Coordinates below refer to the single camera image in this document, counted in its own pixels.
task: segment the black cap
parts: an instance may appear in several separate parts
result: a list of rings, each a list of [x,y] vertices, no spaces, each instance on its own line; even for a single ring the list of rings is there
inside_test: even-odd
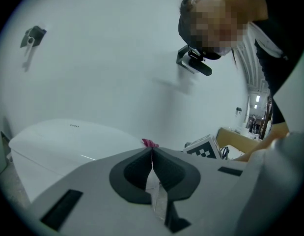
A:
[[[199,53],[203,53],[204,58],[216,60],[219,59],[221,56],[214,52],[208,52],[207,50],[204,50],[202,47],[199,47],[196,44],[196,37],[191,36],[190,33],[190,27],[188,24],[186,24],[182,17],[179,18],[179,24],[178,24],[178,32],[179,35],[182,37],[182,39],[186,42],[187,45],[190,47],[197,49]]]

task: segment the cardboard box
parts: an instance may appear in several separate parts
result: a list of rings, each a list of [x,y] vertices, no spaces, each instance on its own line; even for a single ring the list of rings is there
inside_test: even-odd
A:
[[[215,137],[211,134],[191,143],[183,149],[183,152],[196,156],[221,159],[221,149]]]

